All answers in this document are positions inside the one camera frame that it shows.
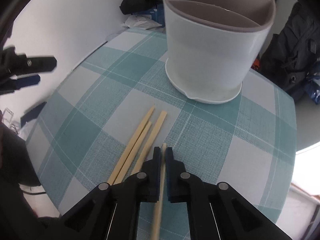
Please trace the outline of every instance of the white container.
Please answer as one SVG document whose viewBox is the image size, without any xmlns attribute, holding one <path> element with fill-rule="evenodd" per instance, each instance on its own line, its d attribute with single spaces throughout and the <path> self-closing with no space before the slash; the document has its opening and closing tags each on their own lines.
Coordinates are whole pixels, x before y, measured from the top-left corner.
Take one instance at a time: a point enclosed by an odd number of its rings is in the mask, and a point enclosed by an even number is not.
<svg viewBox="0 0 320 240">
<path fill-rule="evenodd" d="M 236 97 L 273 24 L 275 1 L 163 1 L 172 84 L 204 103 Z"/>
</svg>

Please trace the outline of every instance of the silver screw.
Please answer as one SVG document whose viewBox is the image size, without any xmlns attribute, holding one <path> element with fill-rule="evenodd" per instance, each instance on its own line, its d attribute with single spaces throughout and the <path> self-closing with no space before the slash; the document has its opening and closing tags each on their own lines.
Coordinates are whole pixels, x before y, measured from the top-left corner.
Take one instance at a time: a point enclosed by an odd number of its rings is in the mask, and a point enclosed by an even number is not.
<svg viewBox="0 0 320 240">
<path fill-rule="evenodd" d="M 146 175 L 144 172 L 139 172 L 139 173 L 137 174 L 137 178 L 138 178 L 138 179 L 144 179 L 146 176 L 147 176 L 147 175 Z"/>
<path fill-rule="evenodd" d="M 183 179 L 189 179 L 190 178 L 190 174 L 187 172 L 183 172 L 180 174 L 180 177 Z"/>
<path fill-rule="evenodd" d="M 109 184 L 108 184 L 108 183 L 102 182 L 102 183 L 99 184 L 99 187 L 98 187 L 98 188 L 99 188 L 100 190 L 106 190 L 108 187 L 109 187 Z"/>
<path fill-rule="evenodd" d="M 228 188 L 229 188 L 229 185 L 225 182 L 222 182 L 219 184 L 219 189 L 227 190 Z"/>
</svg>

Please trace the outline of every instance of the wooden chopstick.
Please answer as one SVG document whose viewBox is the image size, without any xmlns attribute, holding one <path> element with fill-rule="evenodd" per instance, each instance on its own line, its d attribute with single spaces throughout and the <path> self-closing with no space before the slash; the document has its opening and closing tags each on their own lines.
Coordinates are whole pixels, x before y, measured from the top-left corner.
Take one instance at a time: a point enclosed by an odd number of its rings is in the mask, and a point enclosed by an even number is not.
<svg viewBox="0 0 320 240">
<path fill-rule="evenodd" d="M 138 152 L 138 150 L 139 150 L 144 138 L 146 137 L 151 125 L 152 125 L 152 122 L 149 121 L 147 123 L 146 127 L 143 129 L 141 135 L 139 136 L 139 139 L 137 140 L 137 142 L 135 143 L 134 147 L 132 148 L 127 160 L 123 164 L 123 166 L 122 166 L 122 168 L 121 168 L 121 170 L 120 170 L 120 172 L 119 172 L 119 174 L 118 174 L 118 176 L 117 176 L 117 178 L 116 178 L 116 180 L 115 180 L 115 182 L 113 184 L 118 184 L 118 183 L 122 182 L 124 176 L 126 175 L 128 169 L 131 166 L 131 163 L 132 163 L 133 159 L 137 155 L 137 152 Z"/>
<path fill-rule="evenodd" d="M 135 143 L 137 142 L 143 128 L 145 127 L 146 123 L 148 122 L 153 110 L 155 109 L 155 106 L 152 106 L 149 111 L 147 112 L 147 114 L 145 115 L 145 117 L 142 119 L 141 123 L 139 124 L 138 128 L 135 130 L 134 134 L 132 135 L 127 147 L 124 149 L 121 157 L 119 158 L 118 160 L 118 163 L 116 164 L 113 172 L 111 173 L 109 179 L 108 179 L 108 183 L 110 185 L 112 185 L 115 180 L 116 180 L 116 177 L 118 176 L 124 162 L 126 161 L 128 155 L 130 154 L 133 146 L 135 145 Z"/>
<path fill-rule="evenodd" d="M 152 231 L 150 240 L 159 240 L 160 238 L 160 224 L 163 206 L 163 191 L 164 191 L 164 177 L 165 177 L 165 151 L 167 149 L 167 144 L 162 145 L 162 156 L 161 156 L 161 173 L 160 173 L 160 194 L 159 201 L 155 204 L 153 209 L 153 221 L 152 221 Z"/>
<path fill-rule="evenodd" d="M 161 111 L 159 117 L 158 117 L 158 120 L 156 121 L 156 124 L 155 126 L 153 127 L 151 133 L 150 133 L 150 136 L 144 146 L 144 148 L 142 149 L 141 151 L 141 154 L 136 162 L 136 165 L 134 166 L 132 172 L 131 172 L 131 175 L 132 174 L 135 174 L 137 172 L 139 172 L 141 170 L 141 167 L 142 167 L 142 164 L 145 160 L 145 158 L 147 157 L 147 154 L 148 152 L 150 151 L 150 148 L 153 144 L 153 142 L 155 141 L 156 139 L 156 136 L 158 135 L 158 132 L 163 124 L 163 121 L 165 119 L 167 115 L 167 112 L 166 111 Z"/>
</svg>

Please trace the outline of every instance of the checkered tablecloth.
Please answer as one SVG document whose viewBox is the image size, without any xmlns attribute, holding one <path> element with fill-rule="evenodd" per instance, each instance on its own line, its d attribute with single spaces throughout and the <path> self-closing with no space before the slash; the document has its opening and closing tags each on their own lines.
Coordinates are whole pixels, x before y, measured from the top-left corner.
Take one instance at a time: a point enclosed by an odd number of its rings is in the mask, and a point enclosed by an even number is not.
<svg viewBox="0 0 320 240">
<path fill-rule="evenodd" d="M 154 104 L 153 124 L 168 112 L 154 146 L 166 142 L 187 171 L 209 183 L 228 182 L 276 222 L 295 159 L 293 100 L 252 70 L 231 102 L 190 100 L 170 84 L 167 57 L 164 34 L 130 29 L 93 52 L 57 88 L 27 140 L 48 196 L 64 214 L 106 181 Z M 186 205 L 164 199 L 161 238 L 189 239 Z M 139 240 L 148 239 L 152 212 L 153 204 L 141 204 Z"/>
</svg>

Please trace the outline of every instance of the cable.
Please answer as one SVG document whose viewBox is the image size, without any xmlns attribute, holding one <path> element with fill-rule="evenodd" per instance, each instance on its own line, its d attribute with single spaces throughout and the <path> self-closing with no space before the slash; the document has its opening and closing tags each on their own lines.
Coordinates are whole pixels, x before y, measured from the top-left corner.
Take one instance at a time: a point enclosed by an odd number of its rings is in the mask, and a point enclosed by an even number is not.
<svg viewBox="0 0 320 240">
<path fill-rule="evenodd" d="M 41 195 L 41 194 L 47 194 L 45 191 L 44 192 L 35 192 L 35 193 L 32 193 L 32 192 L 27 192 L 27 191 L 24 191 L 24 190 L 21 190 L 24 194 L 27 194 L 27 195 Z"/>
</svg>

